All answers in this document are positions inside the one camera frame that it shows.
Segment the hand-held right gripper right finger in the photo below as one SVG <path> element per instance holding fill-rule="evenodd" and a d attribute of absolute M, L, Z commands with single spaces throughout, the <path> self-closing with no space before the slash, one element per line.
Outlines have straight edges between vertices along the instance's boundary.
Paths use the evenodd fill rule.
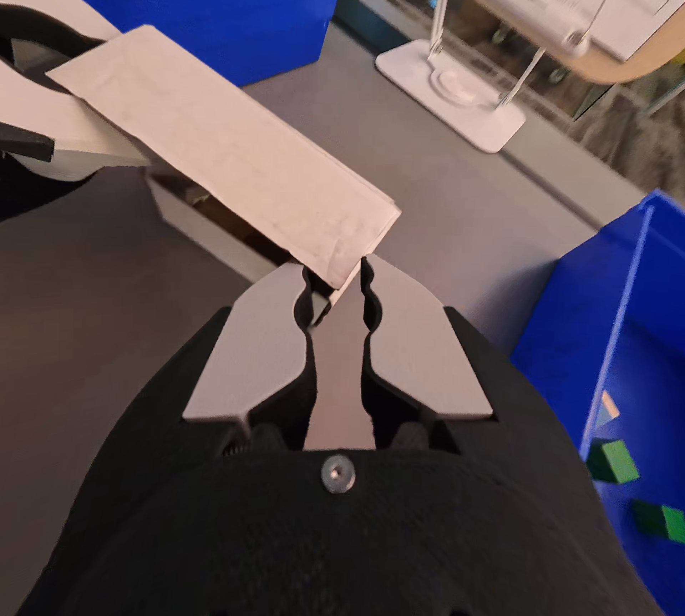
<path fill-rule="evenodd" d="M 441 423 L 492 419 L 492 407 L 446 307 L 426 287 L 370 254 L 360 269 L 366 337 L 361 398 L 377 449 L 406 423 L 430 443 Z"/>

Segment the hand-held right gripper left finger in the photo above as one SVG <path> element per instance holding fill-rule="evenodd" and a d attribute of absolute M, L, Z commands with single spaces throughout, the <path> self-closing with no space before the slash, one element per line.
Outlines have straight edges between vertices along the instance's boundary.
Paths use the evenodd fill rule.
<path fill-rule="evenodd" d="M 301 264 L 287 262 L 261 278 L 230 310 L 183 420 L 231 423 L 246 436 L 271 424 L 289 449 L 303 449 L 318 392 L 313 316 Z"/>

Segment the white cardboard mailer box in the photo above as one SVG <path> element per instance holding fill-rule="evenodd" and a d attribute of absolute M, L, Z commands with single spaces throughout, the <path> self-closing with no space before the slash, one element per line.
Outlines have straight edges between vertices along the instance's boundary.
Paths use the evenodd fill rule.
<path fill-rule="evenodd" d="M 401 214 L 372 183 L 151 25 L 47 76 L 330 287 L 338 302 Z"/>

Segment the medium green cube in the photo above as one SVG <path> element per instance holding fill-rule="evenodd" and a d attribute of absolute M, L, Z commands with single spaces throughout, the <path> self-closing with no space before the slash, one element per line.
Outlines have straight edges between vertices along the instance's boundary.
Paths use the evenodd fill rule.
<path fill-rule="evenodd" d="M 595 481 L 626 484 L 640 478 L 638 467 L 624 440 L 594 440 L 586 459 L 587 469 Z"/>

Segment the large green cube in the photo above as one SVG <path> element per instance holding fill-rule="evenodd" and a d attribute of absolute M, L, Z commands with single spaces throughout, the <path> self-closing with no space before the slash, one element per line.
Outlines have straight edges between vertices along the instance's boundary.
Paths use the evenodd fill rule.
<path fill-rule="evenodd" d="M 630 510 L 641 533 L 684 544 L 683 510 L 638 499 L 630 501 Z"/>

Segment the wooden document stand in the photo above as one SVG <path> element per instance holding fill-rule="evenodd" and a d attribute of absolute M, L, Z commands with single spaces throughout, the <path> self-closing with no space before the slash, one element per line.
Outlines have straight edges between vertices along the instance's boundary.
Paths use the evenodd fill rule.
<path fill-rule="evenodd" d="M 638 51 L 622 62 L 594 43 L 588 31 L 562 30 L 551 16 L 531 11 L 526 0 L 474 0 L 537 48 L 513 88 L 500 93 L 444 48 L 448 0 L 436 0 L 430 37 L 379 55 L 376 67 L 388 80 L 485 153 L 496 153 L 526 120 L 513 98 L 543 55 L 583 79 L 615 84 L 649 74 L 684 49 L 684 5 Z"/>

